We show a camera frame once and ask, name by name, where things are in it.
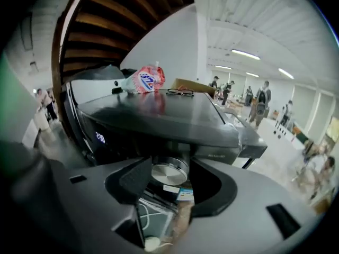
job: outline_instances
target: white ceiling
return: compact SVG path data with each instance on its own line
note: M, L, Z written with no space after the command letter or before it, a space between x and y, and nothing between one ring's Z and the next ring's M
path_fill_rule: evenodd
M319 86L336 93L339 49L321 14L308 0L195 0L207 10L207 64L264 78ZM259 56L254 60L231 49Z

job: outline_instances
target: plastic bag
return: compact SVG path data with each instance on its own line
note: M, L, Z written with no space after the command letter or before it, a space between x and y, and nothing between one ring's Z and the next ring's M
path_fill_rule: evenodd
M147 93L160 89L164 82L165 74L161 67L143 66L122 81L121 88L132 94Z

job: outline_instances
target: man with backpack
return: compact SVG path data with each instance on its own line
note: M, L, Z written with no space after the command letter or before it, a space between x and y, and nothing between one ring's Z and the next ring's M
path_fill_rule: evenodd
M228 94L231 91L232 85L234 85L234 81L231 81L231 83L227 83L224 87L221 88L223 90L222 95L224 96L221 105L225 105Z
M271 90L269 89L270 82L265 81L264 85L259 88L256 93L256 104L252 106L251 110L251 119L249 123L251 124L255 119L256 127L259 127L262 119L264 118L265 110L268 108L269 102L272 98Z

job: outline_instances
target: red and white package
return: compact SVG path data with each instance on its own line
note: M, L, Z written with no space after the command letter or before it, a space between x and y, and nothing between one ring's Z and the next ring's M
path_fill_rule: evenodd
M121 83L121 88L128 93L139 94L160 89L165 82L161 67L143 66Z

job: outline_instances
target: black slot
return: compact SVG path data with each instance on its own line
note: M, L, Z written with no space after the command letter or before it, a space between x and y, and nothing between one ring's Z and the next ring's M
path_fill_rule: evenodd
M72 184L77 184L77 183L83 182L84 180L87 180L87 178L83 175L78 175L78 176L69 178L69 180Z
M284 239L287 239L300 229L300 225L297 221L294 220L294 218L281 204L267 206L266 209L272 216Z

